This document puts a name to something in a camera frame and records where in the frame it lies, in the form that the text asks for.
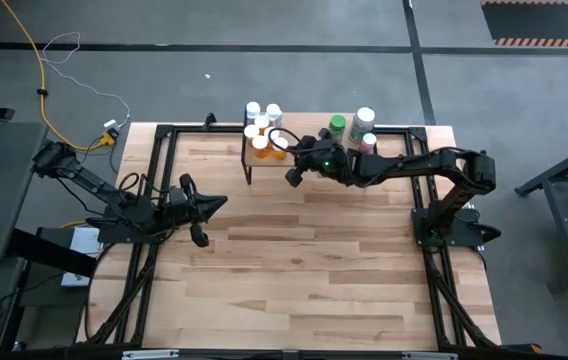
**green bottle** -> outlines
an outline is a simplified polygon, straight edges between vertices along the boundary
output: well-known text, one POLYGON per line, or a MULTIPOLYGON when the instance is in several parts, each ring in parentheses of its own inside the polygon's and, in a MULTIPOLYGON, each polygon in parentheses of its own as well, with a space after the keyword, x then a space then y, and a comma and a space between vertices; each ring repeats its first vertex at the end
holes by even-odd
POLYGON ((342 115, 334 115, 328 124, 328 130, 338 143, 342 143, 344 129, 346 129, 346 118, 342 115))

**concrete floor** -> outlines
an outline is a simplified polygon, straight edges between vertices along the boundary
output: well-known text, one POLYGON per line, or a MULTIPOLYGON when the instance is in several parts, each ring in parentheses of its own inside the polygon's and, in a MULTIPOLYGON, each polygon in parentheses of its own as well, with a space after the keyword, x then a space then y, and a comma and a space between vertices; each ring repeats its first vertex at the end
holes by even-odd
MULTIPOLYGON (((401 0, 13 3, 42 42, 79 31, 84 41, 103 43, 409 45, 401 0)), ((413 0, 413 8, 422 46, 493 46, 478 1, 413 0)), ((1 4, 0 41, 23 41, 1 4)), ((502 340, 568 355, 568 292, 552 296, 546 288, 566 269, 565 249, 543 194, 520 199, 512 191, 568 155, 568 56, 427 55, 424 63, 437 124, 452 125, 459 146, 486 149, 497 161, 498 189, 474 202, 483 222, 503 231, 486 251, 502 340)), ((61 69, 122 96, 133 121, 203 120, 208 112, 239 121, 243 105, 258 100, 284 111, 351 112, 368 105, 382 123, 424 124, 410 54, 78 52, 61 69)), ((48 83, 49 118, 77 143, 88 144, 102 123, 124 115, 117 101, 53 73, 48 83)), ((15 121, 40 121, 38 84, 31 51, 0 50, 0 106, 14 108, 15 121)), ((115 179, 108 157, 90 156, 86 166, 115 179)), ((102 208, 79 194, 89 207, 102 208)), ((59 184, 34 178, 18 226, 35 231, 85 215, 59 184)), ((56 317, 56 331, 29 326, 23 339, 59 345, 59 334, 77 326, 76 311, 56 317)))

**white bottle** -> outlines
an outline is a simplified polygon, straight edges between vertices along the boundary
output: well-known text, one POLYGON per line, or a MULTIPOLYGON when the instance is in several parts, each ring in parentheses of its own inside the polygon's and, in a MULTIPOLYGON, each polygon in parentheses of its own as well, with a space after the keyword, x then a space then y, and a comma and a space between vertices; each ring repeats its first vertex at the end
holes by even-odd
POLYGON ((246 104, 246 119, 249 125, 255 123, 255 118, 259 116, 260 111, 260 104, 255 101, 246 104))
POLYGON ((282 110, 279 105, 269 104, 266 107, 266 117, 273 124, 273 127, 282 127, 282 110))

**white bottle cap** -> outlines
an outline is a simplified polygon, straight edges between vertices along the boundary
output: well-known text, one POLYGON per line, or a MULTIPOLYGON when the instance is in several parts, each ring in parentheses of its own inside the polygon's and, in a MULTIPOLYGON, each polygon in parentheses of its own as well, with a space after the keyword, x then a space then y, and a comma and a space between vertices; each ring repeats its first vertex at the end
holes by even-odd
POLYGON ((373 147, 373 145, 375 145, 375 143, 377 142, 377 137, 374 134, 368 133, 365 134, 364 137, 362 137, 362 143, 373 147))
MULTIPOLYGON (((286 149, 288 147, 288 140, 284 139, 284 138, 277 138, 275 139, 275 144, 281 148, 286 149)), ((275 147, 276 151, 284 151, 281 149, 278 149, 277 147, 275 147)))
POLYGON ((257 115, 260 114, 260 104, 256 103, 255 101, 251 101, 250 103, 246 104, 246 117, 249 119, 255 119, 257 115))
POLYGON ((258 128, 255 125, 247 125, 244 128, 244 136, 246 136, 248 139, 253 139, 254 137, 258 136, 260 134, 260 128, 258 128))
POLYGON ((275 129, 275 128, 272 127, 272 126, 267 127, 266 130, 264 130, 264 136, 275 141, 275 139, 280 137, 280 131, 279 130, 273 130, 273 129, 275 129))
POLYGON ((265 129, 270 125, 270 121, 264 115, 259 115, 255 118, 255 125, 260 129, 265 129))
POLYGON ((266 107, 266 116, 268 116, 269 120, 273 121, 280 115, 282 115, 282 110, 280 110, 279 105, 268 104, 268 106, 266 107))
POLYGON ((258 135, 253 138, 253 142, 251 144, 258 150, 266 149, 266 147, 268 146, 268 139, 266 138, 266 136, 258 135))
POLYGON ((357 110, 357 118, 363 122, 375 120, 375 111, 369 107, 363 107, 357 110))

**black clamp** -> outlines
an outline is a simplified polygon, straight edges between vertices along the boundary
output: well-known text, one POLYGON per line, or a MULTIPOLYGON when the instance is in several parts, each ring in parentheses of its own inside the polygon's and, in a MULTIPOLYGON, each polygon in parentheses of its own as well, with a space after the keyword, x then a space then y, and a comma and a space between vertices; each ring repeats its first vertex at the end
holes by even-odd
POLYGON ((204 132, 208 132, 208 130, 211 128, 211 124, 215 122, 217 122, 215 114, 208 113, 208 115, 206 115, 206 120, 204 121, 204 126, 202 127, 202 130, 204 132))

